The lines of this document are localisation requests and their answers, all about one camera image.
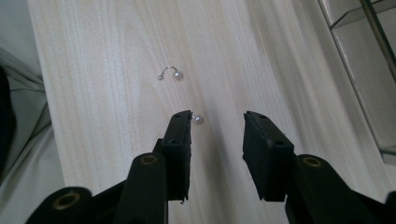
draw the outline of curved barbell piercing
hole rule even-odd
[[[165,71],[169,68],[172,68],[175,70],[174,72],[174,78],[179,80],[183,77],[183,73],[181,71],[178,71],[174,66],[167,66],[163,69],[163,71],[161,72],[161,74],[158,76],[159,80],[163,80],[163,74],[165,73]]]

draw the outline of wooden table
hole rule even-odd
[[[242,160],[247,110],[383,202],[396,189],[318,1],[29,1],[66,185],[126,178],[170,117],[190,109],[190,200],[170,223],[286,223]],[[166,71],[173,65],[181,80]]]

